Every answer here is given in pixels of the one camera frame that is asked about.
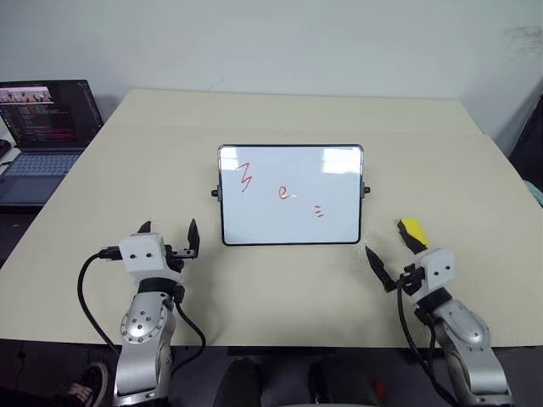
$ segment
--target dark trousers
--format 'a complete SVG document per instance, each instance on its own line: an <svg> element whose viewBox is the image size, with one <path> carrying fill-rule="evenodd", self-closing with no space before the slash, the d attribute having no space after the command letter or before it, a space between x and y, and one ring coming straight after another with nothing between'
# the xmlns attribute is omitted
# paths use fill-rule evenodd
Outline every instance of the dark trousers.
<svg viewBox="0 0 543 407"><path fill-rule="evenodd" d="M48 399L34 394L0 388L2 407L81 407L81 401L74 396L57 396Z"/></svg>
<svg viewBox="0 0 543 407"><path fill-rule="evenodd" d="M360 365L335 356L314 363L308 376L308 403L379 406ZM260 407L261 383L250 359L233 362L222 378L213 407Z"/></svg>

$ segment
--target laptop screen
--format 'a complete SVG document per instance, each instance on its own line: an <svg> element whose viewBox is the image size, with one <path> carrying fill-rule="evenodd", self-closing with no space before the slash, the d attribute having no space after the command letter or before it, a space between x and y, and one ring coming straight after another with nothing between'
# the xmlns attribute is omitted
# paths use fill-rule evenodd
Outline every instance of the laptop screen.
<svg viewBox="0 0 543 407"><path fill-rule="evenodd" d="M0 82L0 115L17 147L85 147L102 118L87 81Z"/></svg>

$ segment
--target whiteboard frame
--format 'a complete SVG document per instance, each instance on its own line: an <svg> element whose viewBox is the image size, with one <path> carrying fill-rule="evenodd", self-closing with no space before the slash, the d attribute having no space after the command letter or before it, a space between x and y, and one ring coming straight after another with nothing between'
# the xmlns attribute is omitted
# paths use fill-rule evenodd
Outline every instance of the whiteboard frame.
<svg viewBox="0 0 543 407"><path fill-rule="evenodd" d="M358 205L358 235L354 242L310 242L310 243L227 243L224 238L224 209L223 209L223 195L222 195L222 173L221 173L221 150L223 148L237 148L237 147L286 147L286 148L299 148L299 147L319 147L319 148L334 148L334 147L356 147L361 150L361 165L360 165L360 183L359 183L359 197L360 204ZM221 240L225 246L308 246L314 244L357 244L361 240L362 231L362 199L364 198L364 181L363 181L363 167L364 167L364 148L360 144L222 144L217 149L217 164L219 168L219 185L218 185L218 199L221 203Z"/></svg>

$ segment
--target laptop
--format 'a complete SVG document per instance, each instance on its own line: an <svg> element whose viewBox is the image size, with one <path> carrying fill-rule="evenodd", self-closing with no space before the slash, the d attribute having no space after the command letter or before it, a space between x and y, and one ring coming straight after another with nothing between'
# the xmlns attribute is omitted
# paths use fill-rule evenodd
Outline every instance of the laptop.
<svg viewBox="0 0 543 407"><path fill-rule="evenodd" d="M87 81L0 82L0 115L20 150L0 206L43 206L104 125Z"/></svg>

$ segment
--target whiteboard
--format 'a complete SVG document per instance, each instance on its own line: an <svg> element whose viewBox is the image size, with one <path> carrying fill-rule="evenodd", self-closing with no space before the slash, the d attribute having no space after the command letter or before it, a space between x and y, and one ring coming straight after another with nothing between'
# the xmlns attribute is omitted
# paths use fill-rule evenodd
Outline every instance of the whiteboard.
<svg viewBox="0 0 543 407"><path fill-rule="evenodd" d="M357 243L362 157L359 145L220 146L222 241Z"/></svg>

